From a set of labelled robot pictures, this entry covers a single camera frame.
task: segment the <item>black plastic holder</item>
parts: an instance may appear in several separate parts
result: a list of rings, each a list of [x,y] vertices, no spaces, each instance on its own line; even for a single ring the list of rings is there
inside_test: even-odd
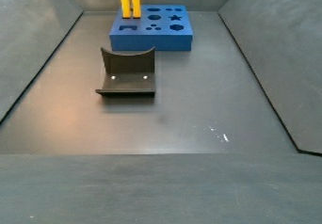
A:
[[[120,55],[100,48],[105,79],[100,95],[154,95],[154,48],[136,55]]]

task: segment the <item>curved black part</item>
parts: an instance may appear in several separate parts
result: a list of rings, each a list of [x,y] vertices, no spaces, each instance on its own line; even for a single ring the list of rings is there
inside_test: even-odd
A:
[[[154,48],[133,55],[116,54],[100,48],[105,80],[102,88],[96,90],[100,95],[149,94],[154,86]]]

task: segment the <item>blue shape sorter block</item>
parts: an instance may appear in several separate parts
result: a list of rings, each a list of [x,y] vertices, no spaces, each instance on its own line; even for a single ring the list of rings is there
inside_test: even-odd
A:
[[[184,6],[142,5],[140,19],[118,10],[109,39],[113,51],[191,51],[192,35]]]

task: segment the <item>small hole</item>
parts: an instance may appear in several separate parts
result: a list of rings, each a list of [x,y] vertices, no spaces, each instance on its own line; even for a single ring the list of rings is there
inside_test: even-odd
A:
[[[150,15],[150,16],[148,16],[146,18],[148,18],[149,20],[156,21],[156,20],[158,20],[158,19],[161,18],[161,16],[158,16],[158,15]]]

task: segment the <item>hexagonal hole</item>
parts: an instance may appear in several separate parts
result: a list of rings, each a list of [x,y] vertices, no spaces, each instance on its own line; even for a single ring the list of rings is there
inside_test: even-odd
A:
[[[181,31],[184,29],[184,26],[180,24],[171,24],[169,29],[175,31]]]

